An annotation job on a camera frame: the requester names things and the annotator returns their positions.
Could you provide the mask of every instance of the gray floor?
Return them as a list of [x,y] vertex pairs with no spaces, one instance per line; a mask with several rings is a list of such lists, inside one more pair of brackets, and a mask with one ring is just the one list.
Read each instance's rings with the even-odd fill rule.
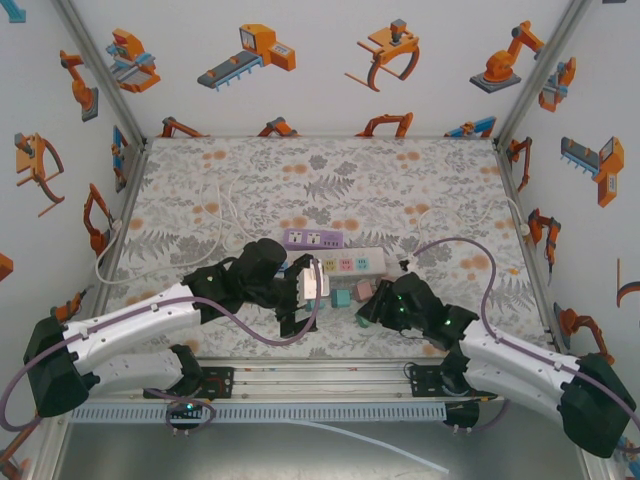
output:
[[380,447],[296,425],[217,425],[173,438],[166,427],[76,425],[58,479],[578,480],[576,448],[539,415],[513,406],[476,436],[440,424],[336,424],[450,470],[448,477]]

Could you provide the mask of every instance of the light blue block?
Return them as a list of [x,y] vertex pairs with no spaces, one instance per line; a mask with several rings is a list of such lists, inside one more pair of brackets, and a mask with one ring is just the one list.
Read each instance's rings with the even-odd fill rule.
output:
[[349,290],[331,290],[331,306],[333,308],[346,308],[349,305],[351,305],[351,292]]
[[[307,306],[304,308],[307,312],[312,312],[313,311],[313,306],[316,304],[315,300],[309,300],[307,301]],[[320,300],[320,306],[318,307],[318,310],[322,310],[324,308],[324,300]]]

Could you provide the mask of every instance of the white wall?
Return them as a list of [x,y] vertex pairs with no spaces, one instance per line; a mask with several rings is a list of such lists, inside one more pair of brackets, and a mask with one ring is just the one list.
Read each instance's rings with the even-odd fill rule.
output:
[[[102,192],[108,206],[118,213],[124,192],[116,195],[111,158],[111,136],[116,117],[101,95],[99,115],[83,123],[80,105],[71,92],[71,76],[60,65],[59,50],[78,53],[50,2],[24,0],[27,22],[9,24],[0,15],[0,252],[14,262],[14,272],[0,282],[0,385],[4,388],[22,365],[22,355],[37,321],[49,315],[92,282],[95,254],[82,223],[89,182]],[[88,86],[96,81],[84,66],[78,68]],[[65,200],[38,218],[49,201],[34,182],[21,187],[26,176],[16,174],[15,133],[38,132],[58,151],[65,172],[50,182]],[[49,173],[53,161],[45,156]],[[94,224],[106,227],[100,212]],[[91,306],[87,298],[86,310]],[[24,423],[33,416],[34,404],[23,380],[9,404],[9,419]],[[13,435],[0,430],[0,445]]]
[[[636,401],[640,401],[635,358],[640,345],[640,294],[627,295],[621,308],[616,307],[616,258],[622,259],[622,284],[640,280],[639,18],[639,2],[594,2],[560,59],[575,56],[577,60],[568,97],[556,113],[536,104],[516,136],[533,139],[531,180],[521,194],[525,214],[539,207],[543,215],[554,216],[562,224],[552,296],[563,308],[591,315],[598,322],[616,358],[614,369]],[[597,184],[590,175],[560,160],[560,140],[573,138],[597,152],[614,135],[624,147],[625,166],[618,174],[617,198],[601,208]],[[519,163],[513,170],[516,182],[522,176]],[[546,271],[543,248],[540,244],[537,253]],[[572,348],[576,354],[597,351],[587,332],[572,338]],[[628,431],[638,443],[635,428]]]
[[[511,29],[522,21],[530,20],[532,31],[546,41],[567,5],[557,0],[75,3],[100,48],[122,28],[157,57],[161,82],[142,93],[123,92],[148,136],[158,135],[169,115],[219,136],[256,135],[277,116],[301,134],[355,134],[372,117],[408,111],[415,114],[411,135],[440,136],[490,115],[501,122],[524,82],[489,95],[469,77],[508,47]],[[401,82],[380,72],[379,93],[345,77],[351,72],[366,78],[371,54],[356,42],[397,18],[420,37],[421,58],[413,74]],[[273,28],[279,41],[296,50],[297,68],[254,70],[219,92],[199,85],[201,74],[241,50],[238,28],[245,23]],[[106,52],[104,58],[111,64]],[[526,78],[533,66],[533,52],[523,49],[515,72]]]

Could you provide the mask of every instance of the purple power strip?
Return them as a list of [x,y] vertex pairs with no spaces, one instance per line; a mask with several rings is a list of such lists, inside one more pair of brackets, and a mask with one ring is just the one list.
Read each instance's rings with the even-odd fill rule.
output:
[[327,250],[344,248],[342,232],[287,228],[284,231],[284,248],[287,250]]

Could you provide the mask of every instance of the floral tablecloth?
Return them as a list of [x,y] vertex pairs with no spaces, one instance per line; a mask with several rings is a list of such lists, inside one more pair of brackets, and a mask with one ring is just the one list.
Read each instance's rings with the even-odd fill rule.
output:
[[[523,339],[545,344],[527,268],[504,200],[490,141],[452,139],[197,138],[153,142],[121,252],[117,279],[202,257],[218,237],[219,222],[232,221],[231,208],[216,194],[216,182],[231,200],[248,234],[281,240],[283,230],[339,229],[346,246],[382,246],[391,272],[418,245],[416,223],[433,207],[478,219],[498,199],[485,221],[466,227],[435,210],[422,224],[425,240],[451,235],[476,239],[496,257],[498,275],[488,308],[490,321]],[[204,183],[203,201],[199,189]],[[241,245],[238,231],[223,240]],[[220,242],[201,265],[229,256]],[[468,244],[433,248],[417,261],[418,273],[443,301],[478,311],[490,266]],[[111,311],[158,293],[197,267],[163,270],[112,287]],[[332,280],[351,287],[356,279]],[[358,304],[320,311],[318,331],[288,347],[263,345],[221,318],[198,328],[149,341],[136,351],[174,343],[199,356],[296,358],[406,358],[441,356],[422,339],[408,339],[379,325],[363,329],[354,319]],[[244,306],[238,316],[264,336],[278,338],[271,311]],[[405,332],[418,337],[418,332]]]

